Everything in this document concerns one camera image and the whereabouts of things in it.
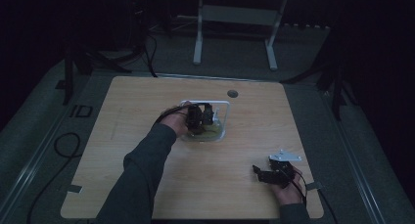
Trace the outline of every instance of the person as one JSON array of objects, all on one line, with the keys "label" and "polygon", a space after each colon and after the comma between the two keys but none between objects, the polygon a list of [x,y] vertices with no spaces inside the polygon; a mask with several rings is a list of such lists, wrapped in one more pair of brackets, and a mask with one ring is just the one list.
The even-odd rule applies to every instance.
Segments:
[{"label": "person", "polygon": [[[187,108],[167,115],[155,123],[147,136],[123,161],[124,171],[111,189],[96,217],[96,223],[151,223],[156,191],[164,163],[176,139],[187,133]],[[300,185],[296,174],[294,182]],[[299,191],[290,184],[285,189],[270,185],[280,203],[281,221],[307,223],[305,206]]]}]

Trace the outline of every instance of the gray carpet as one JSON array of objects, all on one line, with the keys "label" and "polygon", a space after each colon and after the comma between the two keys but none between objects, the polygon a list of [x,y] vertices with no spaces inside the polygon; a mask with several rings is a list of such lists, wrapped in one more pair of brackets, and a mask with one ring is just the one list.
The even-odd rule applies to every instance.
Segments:
[{"label": "gray carpet", "polygon": [[[279,81],[310,67],[327,32],[321,29],[282,27],[274,45],[279,65],[277,71],[269,70],[263,41],[258,39],[219,39],[214,35],[208,36],[205,38],[202,64],[195,67],[192,64],[193,36],[175,35],[169,39],[162,34],[155,35],[158,45],[154,67],[158,74]],[[149,40],[148,44],[152,51],[154,43]],[[133,69],[133,75],[149,75],[141,59],[125,64],[125,67]],[[63,91],[54,89],[57,81],[63,78],[63,64],[51,69],[15,118],[1,132],[1,201],[13,188],[25,163],[59,115],[64,114],[65,117],[59,122],[56,132],[51,133],[52,139],[55,140],[64,133],[75,132],[80,136],[79,151],[82,152],[111,80],[118,74],[97,68],[91,77],[76,76],[78,95],[75,95],[69,106],[63,107]],[[345,135],[382,211],[384,223],[415,223],[414,209],[394,177],[361,108],[351,103],[342,106],[342,122],[336,122],[327,107],[331,101],[330,92],[326,95],[313,86],[317,77],[318,75],[311,76],[297,84],[285,85],[285,88],[314,179],[323,184],[322,191],[339,223],[372,223],[365,199],[361,196],[352,172],[345,139],[342,138]],[[69,117],[74,105],[93,107],[91,117]],[[18,201],[9,223],[25,223],[36,195],[67,161],[56,154],[53,140],[46,142],[49,145],[46,157],[22,199]],[[66,154],[74,150],[75,144],[76,141],[71,136],[60,141]],[[45,191],[33,210],[32,223],[88,223],[88,220],[66,220],[60,216],[60,208],[78,162],[79,158],[75,158]],[[326,204],[324,208],[324,216],[312,220],[312,223],[334,223]]]}]

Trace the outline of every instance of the sleeve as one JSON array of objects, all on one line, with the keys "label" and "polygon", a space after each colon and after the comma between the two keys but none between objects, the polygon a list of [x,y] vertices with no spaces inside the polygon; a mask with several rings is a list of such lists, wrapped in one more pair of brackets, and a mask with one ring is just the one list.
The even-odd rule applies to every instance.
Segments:
[{"label": "sleeve", "polygon": [[176,140],[175,132],[155,124],[124,158],[124,171],[110,191],[97,223],[151,223],[154,198],[164,163]]},{"label": "sleeve", "polygon": [[305,205],[293,203],[280,206],[281,224],[308,224],[310,217]]}]

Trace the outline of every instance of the tabletop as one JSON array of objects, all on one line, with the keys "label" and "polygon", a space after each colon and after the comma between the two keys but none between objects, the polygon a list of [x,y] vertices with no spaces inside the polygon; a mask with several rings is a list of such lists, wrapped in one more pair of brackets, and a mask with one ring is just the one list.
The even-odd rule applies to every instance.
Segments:
[{"label": "tabletop", "polygon": [[[238,93],[236,98],[228,91]],[[197,78],[115,77],[102,105],[61,214],[94,218],[122,173],[122,161],[149,132],[160,113],[183,100],[228,101],[226,132],[218,142],[177,139],[156,194],[155,219],[273,219],[278,203],[257,181],[253,164],[270,170],[268,156],[296,154],[292,165],[313,181],[284,87],[279,83]],[[307,194],[311,218],[323,208]]]}]

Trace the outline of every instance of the hand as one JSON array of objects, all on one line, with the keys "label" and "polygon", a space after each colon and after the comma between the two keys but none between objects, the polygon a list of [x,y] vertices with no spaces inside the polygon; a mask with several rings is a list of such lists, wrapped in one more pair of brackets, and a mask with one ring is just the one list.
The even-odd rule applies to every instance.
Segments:
[{"label": "hand", "polygon": [[186,118],[188,109],[182,109],[180,111],[169,114],[161,120],[161,124],[165,124],[170,127],[177,135],[177,138],[187,133]]},{"label": "hand", "polygon": [[[300,185],[301,171],[299,171],[295,167],[293,167],[293,169],[296,171],[296,175],[293,179],[293,182],[296,183],[296,185],[302,190],[302,187]],[[297,188],[292,183],[290,183],[284,189],[282,189],[279,185],[270,185],[270,186],[271,186],[272,192],[274,193],[280,205],[302,202],[301,194],[299,190],[297,190]]]}]

